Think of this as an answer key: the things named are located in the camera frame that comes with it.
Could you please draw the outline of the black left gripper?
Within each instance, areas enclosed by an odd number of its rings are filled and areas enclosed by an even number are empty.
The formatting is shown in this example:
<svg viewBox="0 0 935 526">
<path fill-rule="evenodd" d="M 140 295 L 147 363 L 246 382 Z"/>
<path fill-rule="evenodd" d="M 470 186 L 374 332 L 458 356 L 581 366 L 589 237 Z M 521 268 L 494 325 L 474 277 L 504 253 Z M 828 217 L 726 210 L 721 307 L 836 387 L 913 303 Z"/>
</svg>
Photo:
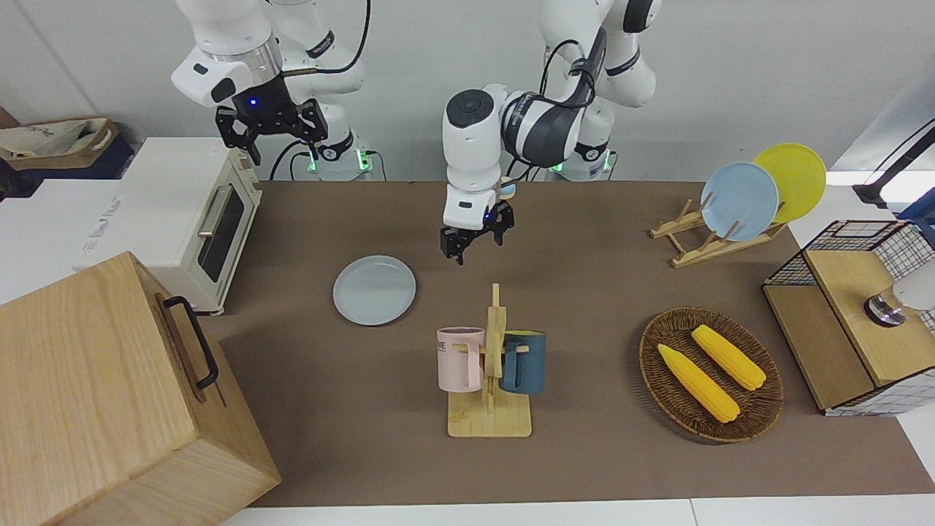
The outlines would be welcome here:
<svg viewBox="0 0 935 526">
<path fill-rule="evenodd" d="M 464 266 L 464 252 L 470 244 L 492 233 L 495 243 L 502 246 L 504 235 L 515 226 L 514 209 L 508 201 L 497 201 L 492 209 L 487 209 L 482 216 L 481 229 L 458 229 L 458 227 L 445 226 L 440 229 L 440 249 L 447 259 L 457 260 L 458 266 Z"/>
</svg>

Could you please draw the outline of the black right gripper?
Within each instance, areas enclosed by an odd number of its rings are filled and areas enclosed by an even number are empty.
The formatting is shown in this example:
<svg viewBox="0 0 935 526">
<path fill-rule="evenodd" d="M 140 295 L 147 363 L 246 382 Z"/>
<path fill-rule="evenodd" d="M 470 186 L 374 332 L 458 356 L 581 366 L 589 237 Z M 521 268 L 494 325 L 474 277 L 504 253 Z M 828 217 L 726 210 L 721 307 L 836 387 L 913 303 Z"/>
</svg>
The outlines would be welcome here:
<svg viewBox="0 0 935 526">
<path fill-rule="evenodd" d="M 320 163 L 328 125 L 317 99 L 295 104 L 283 73 L 232 97 L 234 107 L 219 106 L 215 122 L 228 148 L 248 148 L 255 167 L 262 164 L 255 140 L 260 134 L 290 134 L 310 143 L 310 157 Z"/>
</svg>

